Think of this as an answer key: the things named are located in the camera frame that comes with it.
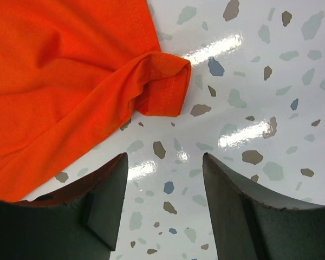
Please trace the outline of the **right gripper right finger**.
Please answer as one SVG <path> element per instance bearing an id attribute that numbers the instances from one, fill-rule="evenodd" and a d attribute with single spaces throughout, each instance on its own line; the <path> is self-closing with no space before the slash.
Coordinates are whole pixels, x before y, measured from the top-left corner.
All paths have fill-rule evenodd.
<path id="1" fill-rule="evenodd" d="M 325 206 L 270 190 L 203 155 L 219 259 L 325 259 Z"/>

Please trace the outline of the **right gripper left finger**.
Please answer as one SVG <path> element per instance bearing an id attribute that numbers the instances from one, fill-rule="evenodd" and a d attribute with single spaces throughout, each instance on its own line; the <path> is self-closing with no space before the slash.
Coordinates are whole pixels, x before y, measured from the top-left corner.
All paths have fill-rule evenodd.
<path id="1" fill-rule="evenodd" d="M 0 200 L 0 259 L 109 259 L 127 177 L 128 156 L 121 153 L 33 201 Z"/>

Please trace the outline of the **orange t shirt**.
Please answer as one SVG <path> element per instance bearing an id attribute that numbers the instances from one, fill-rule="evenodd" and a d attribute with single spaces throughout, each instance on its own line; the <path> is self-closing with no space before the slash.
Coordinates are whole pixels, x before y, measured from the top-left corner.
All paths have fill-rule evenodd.
<path id="1" fill-rule="evenodd" d="M 176 117 L 191 77 L 146 1 L 0 1 L 0 200 L 16 202 L 139 112 Z"/>

